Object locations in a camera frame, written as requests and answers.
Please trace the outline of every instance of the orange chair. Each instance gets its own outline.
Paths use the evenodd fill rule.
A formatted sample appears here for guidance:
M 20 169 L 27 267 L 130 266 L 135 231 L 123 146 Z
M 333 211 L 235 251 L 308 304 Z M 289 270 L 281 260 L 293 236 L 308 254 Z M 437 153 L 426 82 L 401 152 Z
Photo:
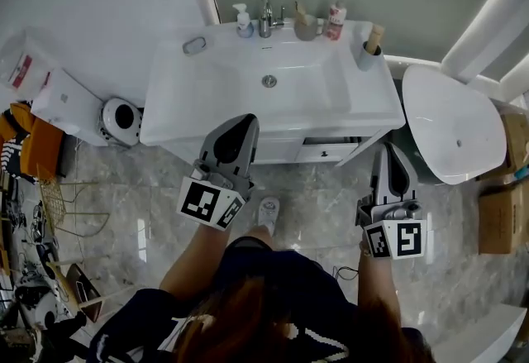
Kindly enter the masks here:
M 57 164 L 63 132 L 31 114 L 26 104 L 13 103 L 11 113 L 17 123 L 30 133 L 22 145 L 20 169 L 23 174 L 36 177 L 37 165 L 52 174 L 57 173 Z

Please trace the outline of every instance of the white shoe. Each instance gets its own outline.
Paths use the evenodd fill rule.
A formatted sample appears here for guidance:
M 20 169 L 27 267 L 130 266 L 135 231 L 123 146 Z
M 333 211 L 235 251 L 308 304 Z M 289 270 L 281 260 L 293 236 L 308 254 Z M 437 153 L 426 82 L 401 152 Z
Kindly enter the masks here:
M 268 228 L 270 235 L 274 235 L 275 221 L 278 220 L 279 215 L 279 200 L 276 197 L 265 197 L 261 200 L 259 205 L 259 219 L 258 226 L 265 226 Z

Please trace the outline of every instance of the pink bottle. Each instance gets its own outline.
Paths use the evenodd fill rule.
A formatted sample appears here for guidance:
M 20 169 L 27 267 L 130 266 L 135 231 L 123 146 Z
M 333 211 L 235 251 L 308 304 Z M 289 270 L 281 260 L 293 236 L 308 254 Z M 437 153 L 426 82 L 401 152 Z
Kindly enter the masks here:
M 346 21 L 346 15 L 347 9 L 341 0 L 331 5 L 329 9 L 329 21 L 325 31 L 325 35 L 331 40 L 336 41 L 340 38 L 341 28 L 343 28 Z

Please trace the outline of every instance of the bathroom vanity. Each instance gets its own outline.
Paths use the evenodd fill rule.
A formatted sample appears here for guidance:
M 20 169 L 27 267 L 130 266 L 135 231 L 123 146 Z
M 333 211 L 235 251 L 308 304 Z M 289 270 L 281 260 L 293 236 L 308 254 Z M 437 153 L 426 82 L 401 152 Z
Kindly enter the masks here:
M 178 29 L 155 52 L 141 142 L 193 163 L 212 129 L 254 113 L 256 164 L 343 165 L 405 123 L 384 57 L 357 67 L 371 27 L 347 21 L 338 41 L 300 41 L 289 19 L 269 38 L 240 38 L 235 23 Z M 206 49 L 184 54 L 198 36 Z

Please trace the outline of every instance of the soap dispenser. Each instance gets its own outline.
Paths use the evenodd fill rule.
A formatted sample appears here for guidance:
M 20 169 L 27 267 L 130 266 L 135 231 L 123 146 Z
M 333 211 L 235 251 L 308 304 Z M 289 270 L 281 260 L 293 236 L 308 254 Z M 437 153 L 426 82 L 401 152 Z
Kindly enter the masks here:
M 246 11 L 244 3 L 234 4 L 233 7 L 239 11 L 237 15 L 237 35 L 242 38 L 250 38 L 254 33 L 250 15 Z

